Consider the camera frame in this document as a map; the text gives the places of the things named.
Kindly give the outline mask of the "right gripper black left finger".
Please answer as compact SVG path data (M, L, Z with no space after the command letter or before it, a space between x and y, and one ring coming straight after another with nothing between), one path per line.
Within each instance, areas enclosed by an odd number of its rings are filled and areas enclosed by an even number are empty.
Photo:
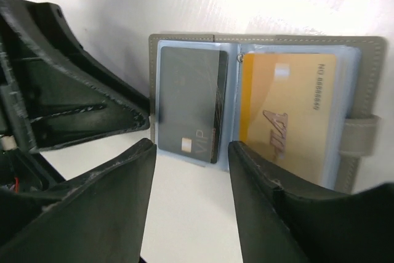
M1 189L2 262L141 262L156 145L45 191Z

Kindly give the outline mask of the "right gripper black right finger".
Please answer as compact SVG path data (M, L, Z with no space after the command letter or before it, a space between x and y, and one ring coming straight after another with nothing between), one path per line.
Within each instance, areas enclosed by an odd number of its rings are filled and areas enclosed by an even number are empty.
M228 146L244 262L392 262L393 184L348 195Z

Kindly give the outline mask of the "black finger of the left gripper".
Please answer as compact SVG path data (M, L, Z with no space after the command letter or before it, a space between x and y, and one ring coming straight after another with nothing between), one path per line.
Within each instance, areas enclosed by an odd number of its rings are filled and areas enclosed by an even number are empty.
M148 98L86 52L50 2L1 0L1 95L26 152L150 126Z

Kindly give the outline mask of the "grey blue card holder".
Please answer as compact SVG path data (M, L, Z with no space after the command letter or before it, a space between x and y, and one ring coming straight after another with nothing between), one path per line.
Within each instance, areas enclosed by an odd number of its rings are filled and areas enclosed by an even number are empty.
M283 34L160 33L148 38L150 86L155 87L156 54L160 40L229 42L262 45L346 45L361 51L353 103L340 143L340 163L334 190L351 193L360 158L372 155L379 117L373 115L387 40L380 36L321 36Z

